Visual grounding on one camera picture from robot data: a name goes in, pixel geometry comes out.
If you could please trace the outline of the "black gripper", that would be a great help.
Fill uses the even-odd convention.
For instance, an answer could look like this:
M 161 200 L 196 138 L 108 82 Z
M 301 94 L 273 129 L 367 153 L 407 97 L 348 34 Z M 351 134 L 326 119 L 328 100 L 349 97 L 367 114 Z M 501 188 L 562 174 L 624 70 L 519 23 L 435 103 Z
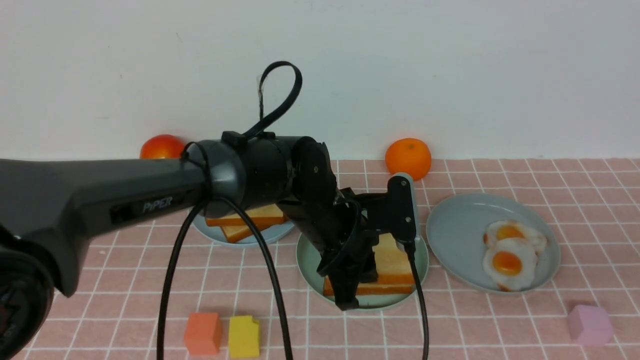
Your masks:
M 308 136 L 290 145 L 294 178 L 290 196 L 279 205 L 318 251 L 318 275 L 333 274 L 336 307 L 343 312 L 359 309 L 359 283 L 378 281 L 377 241 L 355 233 L 360 217 L 355 194 L 338 188 L 327 146 Z

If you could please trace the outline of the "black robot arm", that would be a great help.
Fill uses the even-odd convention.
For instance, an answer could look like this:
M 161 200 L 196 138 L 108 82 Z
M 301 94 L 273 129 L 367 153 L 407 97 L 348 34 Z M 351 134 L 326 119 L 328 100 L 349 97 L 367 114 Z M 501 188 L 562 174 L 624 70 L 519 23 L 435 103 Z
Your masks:
M 2 159 L 0 187 L 3 360 L 36 335 L 55 290 L 75 294 L 93 239 L 186 208 L 212 219 L 277 205 L 319 251 L 341 310 L 378 276 L 362 207 L 338 189 L 327 146 L 308 136 L 226 131 L 167 159 Z

